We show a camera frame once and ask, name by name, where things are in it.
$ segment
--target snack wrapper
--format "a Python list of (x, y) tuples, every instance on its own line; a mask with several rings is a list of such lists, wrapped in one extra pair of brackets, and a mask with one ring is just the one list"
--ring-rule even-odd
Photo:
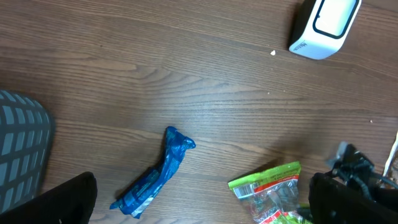
[(300, 171), (300, 163), (291, 162), (231, 181), (228, 186), (256, 223), (307, 223), (296, 212)]
[(119, 208), (123, 214), (139, 218), (166, 181), (176, 173), (185, 151), (195, 147), (195, 142), (192, 139), (179, 133), (175, 127), (168, 127), (162, 162), (136, 181), (127, 193), (112, 203), (109, 209)]

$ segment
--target wooden surface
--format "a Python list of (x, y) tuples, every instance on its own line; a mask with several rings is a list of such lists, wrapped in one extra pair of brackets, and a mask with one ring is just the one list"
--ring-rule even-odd
[[(251, 223), (226, 183), (264, 164), (299, 160), (302, 202), (342, 140), (381, 172), (398, 128), (398, 2), (363, 0), (321, 61), (287, 50), (300, 4), (1, 0), (0, 88), (57, 119), (43, 191), (88, 170), (92, 223)], [(198, 147), (141, 220), (109, 211), (169, 125)]]

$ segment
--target barcode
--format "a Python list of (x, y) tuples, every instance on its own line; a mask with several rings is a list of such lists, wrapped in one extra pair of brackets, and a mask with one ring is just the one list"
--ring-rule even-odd
[(245, 184), (234, 188), (234, 193), (237, 198), (244, 198), (254, 194), (253, 188), (250, 184)]

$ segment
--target blue plastic wrapper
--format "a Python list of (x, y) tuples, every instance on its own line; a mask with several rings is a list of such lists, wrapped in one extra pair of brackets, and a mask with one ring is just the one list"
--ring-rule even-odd
[(120, 208), (123, 214), (139, 218), (166, 181), (176, 173), (184, 158), (185, 151), (195, 147), (192, 139), (179, 133), (177, 128), (168, 127), (166, 129), (163, 161), (157, 167), (151, 168), (147, 175), (136, 181), (127, 193), (112, 203), (109, 209)]

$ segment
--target white device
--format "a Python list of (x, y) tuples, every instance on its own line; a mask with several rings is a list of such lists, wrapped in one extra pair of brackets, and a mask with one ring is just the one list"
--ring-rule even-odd
[(336, 53), (347, 37), (362, 0), (305, 0), (289, 50), (321, 60)]

